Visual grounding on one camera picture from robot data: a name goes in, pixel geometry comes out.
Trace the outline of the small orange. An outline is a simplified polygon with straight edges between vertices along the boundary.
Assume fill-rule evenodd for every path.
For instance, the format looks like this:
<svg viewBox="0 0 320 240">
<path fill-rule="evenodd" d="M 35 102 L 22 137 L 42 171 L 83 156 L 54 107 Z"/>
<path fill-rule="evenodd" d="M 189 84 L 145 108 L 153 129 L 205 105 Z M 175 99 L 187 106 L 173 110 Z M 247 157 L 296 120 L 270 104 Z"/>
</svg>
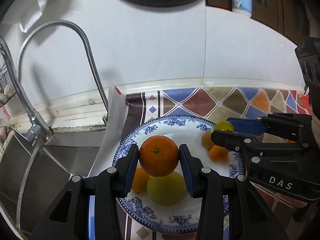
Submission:
<svg viewBox="0 0 320 240">
<path fill-rule="evenodd" d="M 228 160 L 228 150 L 224 147 L 213 145 L 209 151 L 209 158 L 213 162 L 225 162 Z"/>
<path fill-rule="evenodd" d="M 142 193 L 146 190 L 150 175 L 147 174 L 141 167 L 138 167 L 132 182 L 131 190 L 135 193 Z"/>
</svg>

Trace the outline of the large orange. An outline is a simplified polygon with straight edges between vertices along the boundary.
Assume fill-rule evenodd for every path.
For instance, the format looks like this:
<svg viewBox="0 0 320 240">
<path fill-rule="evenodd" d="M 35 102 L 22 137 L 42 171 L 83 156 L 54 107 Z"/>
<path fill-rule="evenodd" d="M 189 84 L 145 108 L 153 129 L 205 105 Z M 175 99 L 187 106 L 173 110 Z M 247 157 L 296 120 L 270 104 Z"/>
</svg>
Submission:
<svg viewBox="0 0 320 240">
<path fill-rule="evenodd" d="M 163 135 L 155 135 L 140 146 L 140 166 L 150 176 L 164 177 L 177 167 L 178 154 L 178 146 L 173 140 Z"/>
</svg>

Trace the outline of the yellow-green apple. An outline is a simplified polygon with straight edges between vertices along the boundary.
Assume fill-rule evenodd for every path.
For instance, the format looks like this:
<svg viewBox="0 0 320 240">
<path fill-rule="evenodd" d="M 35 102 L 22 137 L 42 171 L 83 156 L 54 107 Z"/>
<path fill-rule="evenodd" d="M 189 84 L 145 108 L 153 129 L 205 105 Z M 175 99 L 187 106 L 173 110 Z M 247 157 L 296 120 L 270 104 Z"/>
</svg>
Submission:
<svg viewBox="0 0 320 240">
<path fill-rule="evenodd" d="M 146 189 L 150 199 L 161 206 L 176 205 L 187 194 L 184 178 L 176 171 L 164 177 L 150 177 Z"/>
</svg>

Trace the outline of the small green plum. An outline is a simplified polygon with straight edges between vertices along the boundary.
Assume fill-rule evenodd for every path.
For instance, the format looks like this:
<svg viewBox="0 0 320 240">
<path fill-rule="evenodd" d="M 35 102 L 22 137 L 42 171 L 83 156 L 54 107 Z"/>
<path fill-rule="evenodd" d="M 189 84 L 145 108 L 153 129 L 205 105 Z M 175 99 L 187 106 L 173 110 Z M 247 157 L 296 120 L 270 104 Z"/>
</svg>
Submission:
<svg viewBox="0 0 320 240">
<path fill-rule="evenodd" d="M 234 126 L 226 120 L 216 123 L 213 129 L 215 131 L 235 132 Z"/>
</svg>

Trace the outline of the small tan fruit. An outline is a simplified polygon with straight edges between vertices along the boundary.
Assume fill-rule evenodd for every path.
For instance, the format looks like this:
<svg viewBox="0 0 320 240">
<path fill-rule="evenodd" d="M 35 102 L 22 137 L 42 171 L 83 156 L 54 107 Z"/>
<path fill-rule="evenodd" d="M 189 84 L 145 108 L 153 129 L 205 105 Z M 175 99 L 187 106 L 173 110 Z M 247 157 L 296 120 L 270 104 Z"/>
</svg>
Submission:
<svg viewBox="0 0 320 240">
<path fill-rule="evenodd" d="M 214 143 L 211 140 L 211 135 L 211 132 L 205 132 L 201 138 L 201 144 L 207 150 L 210 150 L 214 146 Z"/>
</svg>

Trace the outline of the colourful diamond pattern mat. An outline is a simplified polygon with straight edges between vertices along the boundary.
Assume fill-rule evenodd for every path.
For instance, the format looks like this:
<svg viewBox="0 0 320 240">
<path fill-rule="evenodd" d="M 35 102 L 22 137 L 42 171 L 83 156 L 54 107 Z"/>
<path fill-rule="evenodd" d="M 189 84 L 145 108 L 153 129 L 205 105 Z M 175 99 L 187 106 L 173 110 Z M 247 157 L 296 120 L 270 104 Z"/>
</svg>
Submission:
<svg viewBox="0 0 320 240">
<path fill-rule="evenodd" d="M 254 119 L 267 113 L 310 114 L 306 95 L 294 90 L 258 88 L 184 88 L 143 92 L 126 97 L 129 110 L 122 132 L 123 140 L 135 141 L 131 132 L 148 122 L 167 115 L 187 115 L 195 119 L 187 134 L 178 135 L 180 126 L 148 127 L 141 135 L 165 135 L 177 144 L 185 143 L 191 151 L 198 151 L 204 164 L 224 176 L 233 177 L 244 171 L 240 155 L 230 152 L 224 162 L 212 162 L 208 151 L 200 144 L 204 133 L 201 119 L 208 125 L 228 118 Z M 121 233 L 124 239 L 194 239 L 193 224 L 199 220 L 201 200 L 186 195 L 173 206 L 154 203 L 146 192 L 131 193 L 118 204 Z"/>
</svg>

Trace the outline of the pull-down steel faucet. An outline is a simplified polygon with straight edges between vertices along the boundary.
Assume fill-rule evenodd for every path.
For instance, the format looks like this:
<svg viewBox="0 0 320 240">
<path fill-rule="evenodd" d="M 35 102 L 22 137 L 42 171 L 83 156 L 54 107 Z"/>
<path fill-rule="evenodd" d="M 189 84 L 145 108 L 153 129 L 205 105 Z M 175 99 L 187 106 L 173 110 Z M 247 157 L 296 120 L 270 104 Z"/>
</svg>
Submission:
<svg viewBox="0 0 320 240">
<path fill-rule="evenodd" d="M 24 107 L 31 123 L 31 127 L 29 128 L 29 130 L 25 135 L 22 135 L 16 129 L 13 129 L 13 130 L 17 134 L 19 134 L 24 140 L 29 142 L 31 146 L 35 144 L 36 140 L 39 137 L 41 137 L 43 140 L 48 140 L 53 134 L 52 129 L 48 126 L 48 124 L 45 122 L 45 120 L 40 115 L 40 113 L 32 106 L 22 85 L 18 82 L 18 79 L 15 74 L 15 68 L 14 68 L 11 52 L 9 50 L 9 47 L 5 39 L 2 36 L 1 36 L 1 54 L 3 55 L 15 92 L 22 106 Z"/>
</svg>

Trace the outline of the steel sink basin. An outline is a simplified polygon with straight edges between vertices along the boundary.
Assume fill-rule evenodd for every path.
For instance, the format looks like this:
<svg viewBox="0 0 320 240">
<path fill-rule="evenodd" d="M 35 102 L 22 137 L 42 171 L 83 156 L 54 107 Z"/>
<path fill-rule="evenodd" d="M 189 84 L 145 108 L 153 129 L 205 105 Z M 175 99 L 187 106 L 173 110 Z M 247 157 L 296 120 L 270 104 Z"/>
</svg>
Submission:
<svg viewBox="0 0 320 240">
<path fill-rule="evenodd" d="M 9 225 L 29 238 L 67 181 L 88 176 L 104 131 L 56 133 L 31 146 L 10 132 L 1 143 L 1 207 Z"/>
</svg>

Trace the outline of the dark wooden window frame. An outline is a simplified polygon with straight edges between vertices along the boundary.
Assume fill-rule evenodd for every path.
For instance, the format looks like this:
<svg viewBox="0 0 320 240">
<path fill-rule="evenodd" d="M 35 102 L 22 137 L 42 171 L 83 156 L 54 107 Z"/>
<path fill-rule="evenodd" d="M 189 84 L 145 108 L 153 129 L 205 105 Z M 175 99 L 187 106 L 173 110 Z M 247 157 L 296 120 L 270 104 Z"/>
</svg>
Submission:
<svg viewBox="0 0 320 240">
<path fill-rule="evenodd" d="M 274 29 L 294 44 L 319 37 L 316 0 L 252 0 L 252 18 Z"/>
</svg>

